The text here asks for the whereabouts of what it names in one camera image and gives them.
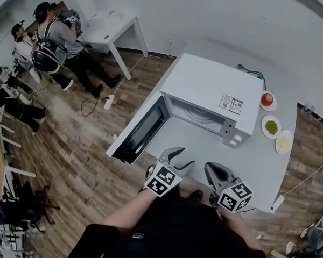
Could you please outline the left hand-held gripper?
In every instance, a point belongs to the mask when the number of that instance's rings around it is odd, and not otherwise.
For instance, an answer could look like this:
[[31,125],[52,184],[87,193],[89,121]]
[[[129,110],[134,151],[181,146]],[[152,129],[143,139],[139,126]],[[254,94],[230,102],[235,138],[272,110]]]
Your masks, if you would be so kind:
[[152,171],[148,174],[144,183],[144,188],[153,192],[156,196],[162,197],[176,187],[195,165],[195,161],[190,161],[182,166],[173,166],[173,171],[162,163],[170,163],[171,160],[181,154],[185,148],[173,147],[162,152]]

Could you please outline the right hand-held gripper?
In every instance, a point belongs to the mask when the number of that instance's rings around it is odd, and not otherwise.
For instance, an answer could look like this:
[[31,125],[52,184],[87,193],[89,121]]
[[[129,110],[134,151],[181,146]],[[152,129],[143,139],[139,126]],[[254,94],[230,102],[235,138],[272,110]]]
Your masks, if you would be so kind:
[[[229,181],[234,177],[233,172],[215,162],[205,164],[205,174],[211,187],[221,187],[221,181]],[[249,184],[240,178],[235,178],[229,182],[220,192],[212,192],[209,202],[214,209],[219,207],[228,212],[235,213],[246,207],[252,199],[253,191]]]

